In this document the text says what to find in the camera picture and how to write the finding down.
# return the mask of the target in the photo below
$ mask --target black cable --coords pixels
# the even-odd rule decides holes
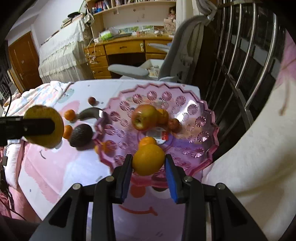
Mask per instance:
[[[10,210],[11,212],[13,212],[13,213],[19,215],[23,220],[26,221],[26,219],[25,219],[22,215],[20,215],[20,214],[17,213],[16,211],[13,211],[11,208],[7,207],[1,199],[0,199],[0,201],[2,202],[2,204],[4,205],[4,207],[6,207],[6,208],[7,208],[8,210]]]
[[[2,83],[2,84],[3,84],[3,85],[5,85],[5,87],[8,89],[8,91],[9,91],[9,95],[10,95],[10,102],[9,102],[9,106],[8,106],[8,109],[7,109],[6,113],[5,113],[5,117],[6,117],[6,116],[7,116],[7,113],[8,113],[8,111],[9,111],[10,105],[11,105],[12,94],[11,94],[11,90],[10,90],[10,88],[9,88],[8,84],[7,84],[5,81],[3,81],[3,83]]]

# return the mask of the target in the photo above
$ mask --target dark avocado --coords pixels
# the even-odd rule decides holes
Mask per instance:
[[[81,124],[76,126],[72,131],[69,143],[72,147],[83,147],[92,140],[92,137],[92,128],[87,124]]]

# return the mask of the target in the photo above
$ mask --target pillow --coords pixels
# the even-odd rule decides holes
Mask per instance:
[[[18,144],[10,144],[6,147],[7,166],[5,166],[5,176],[7,183],[15,190],[18,187],[18,177],[23,158],[24,141]]]

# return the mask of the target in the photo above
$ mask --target tray embossed flower pattern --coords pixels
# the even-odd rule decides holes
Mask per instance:
[[[219,129],[214,123],[214,112],[192,91],[185,91],[180,86],[152,83],[122,91],[118,97],[109,100],[104,111],[109,116],[110,124],[105,125],[100,141],[108,141],[108,148],[113,151],[106,155],[102,148],[99,148],[101,162],[113,171],[115,167],[123,164],[127,154],[136,153],[138,143],[146,133],[132,127],[131,115],[141,104],[165,109],[170,118],[180,121],[181,130],[178,133],[166,130],[167,141],[160,147],[166,154],[171,154],[174,163],[182,167],[187,175],[192,176],[212,163],[212,154],[218,148]],[[168,187],[164,167],[145,177],[133,172],[131,182],[137,186]]]

